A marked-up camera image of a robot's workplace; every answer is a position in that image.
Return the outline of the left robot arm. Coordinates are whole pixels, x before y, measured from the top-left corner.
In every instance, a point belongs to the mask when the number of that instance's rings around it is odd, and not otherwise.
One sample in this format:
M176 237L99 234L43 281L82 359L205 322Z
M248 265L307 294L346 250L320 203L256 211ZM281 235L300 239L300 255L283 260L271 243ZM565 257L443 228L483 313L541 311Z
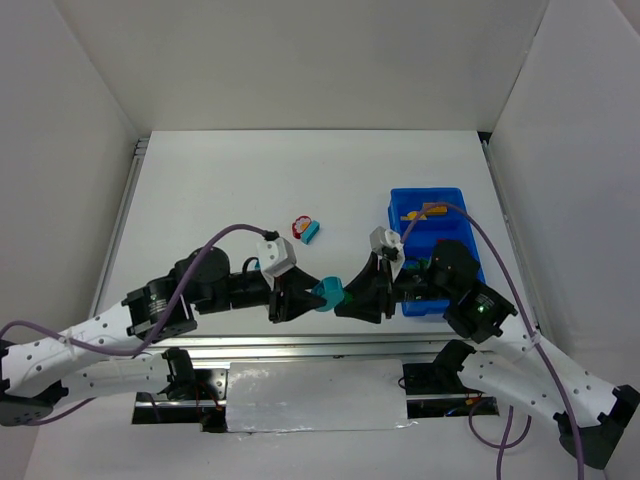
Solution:
M196 250L167 275L64 332L22 322L41 337L1 343L2 425L43 425L59 407L127 388L190 389L196 378L186 351L152 355L147 349L194 331L197 314L264 306L269 320L281 323L326 307L319 280L301 271L294 255L278 251L273 241L260 246L258 269L240 273L231 271L223 250Z

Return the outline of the light blue oval lego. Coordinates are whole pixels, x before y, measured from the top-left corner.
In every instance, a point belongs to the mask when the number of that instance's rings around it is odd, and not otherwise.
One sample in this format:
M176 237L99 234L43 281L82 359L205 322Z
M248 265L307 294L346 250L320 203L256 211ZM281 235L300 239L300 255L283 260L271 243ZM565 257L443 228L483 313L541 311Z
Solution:
M345 298L342 281L335 276L325 277L311 289L311 293L324 300L324 304L316 308L318 312L333 310Z

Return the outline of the yellow lego brick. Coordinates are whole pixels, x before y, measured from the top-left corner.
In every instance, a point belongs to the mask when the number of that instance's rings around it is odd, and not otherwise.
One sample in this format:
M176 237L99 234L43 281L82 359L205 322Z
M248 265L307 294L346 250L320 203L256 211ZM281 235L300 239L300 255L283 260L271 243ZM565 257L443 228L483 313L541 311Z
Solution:
M406 215L400 217L402 221L412 221L414 219L425 220L426 215L421 214L419 211L410 211Z

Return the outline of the orange lego brick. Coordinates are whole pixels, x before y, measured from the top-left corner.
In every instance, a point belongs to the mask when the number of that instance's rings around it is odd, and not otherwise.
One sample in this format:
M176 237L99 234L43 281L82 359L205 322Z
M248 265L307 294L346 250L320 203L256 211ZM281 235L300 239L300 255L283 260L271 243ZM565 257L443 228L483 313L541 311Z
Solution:
M425 216L442 216L448 213L448 208L446 205L425 203L422 211Z

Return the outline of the green square lego brick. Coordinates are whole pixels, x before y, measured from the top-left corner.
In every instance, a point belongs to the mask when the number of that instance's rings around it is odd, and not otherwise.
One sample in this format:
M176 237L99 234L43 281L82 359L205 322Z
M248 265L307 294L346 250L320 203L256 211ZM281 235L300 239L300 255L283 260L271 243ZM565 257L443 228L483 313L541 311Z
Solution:
M408 257L404 268L407 270L424 271L429 268L430 260L422 257Z

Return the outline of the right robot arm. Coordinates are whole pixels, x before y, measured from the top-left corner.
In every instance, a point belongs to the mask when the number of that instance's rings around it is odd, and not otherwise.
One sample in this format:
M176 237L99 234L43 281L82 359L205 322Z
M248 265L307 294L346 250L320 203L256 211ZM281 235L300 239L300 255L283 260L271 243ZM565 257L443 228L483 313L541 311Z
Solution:
M442 240L425 267L396 268L384 248L345 288L339 317L378 323L404 300L449 302L444 318L458 334L435 362L459 383L502 398L559 433L561 446L604 469L639 407L639 393L581 367L528 330L516 308L477 277L479 262L456 240Z

